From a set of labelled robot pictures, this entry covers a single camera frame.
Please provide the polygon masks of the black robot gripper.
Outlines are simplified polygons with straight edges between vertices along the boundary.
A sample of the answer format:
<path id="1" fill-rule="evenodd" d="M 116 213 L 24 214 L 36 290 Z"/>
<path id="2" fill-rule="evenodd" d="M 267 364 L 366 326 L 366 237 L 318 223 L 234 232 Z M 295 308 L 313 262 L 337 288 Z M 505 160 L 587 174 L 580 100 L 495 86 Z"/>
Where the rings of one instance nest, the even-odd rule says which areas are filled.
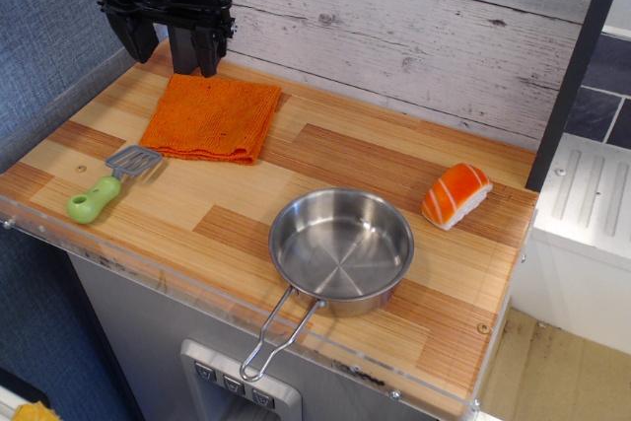
<path id="1" fill-rule="evenodd" d="M 159 44 L 156 25 L 168 29 L 174 71 L 217 73 L 236 31 L 232 0 L 98 0 L 114 33 L 137 62 L 144 64 Z"/>

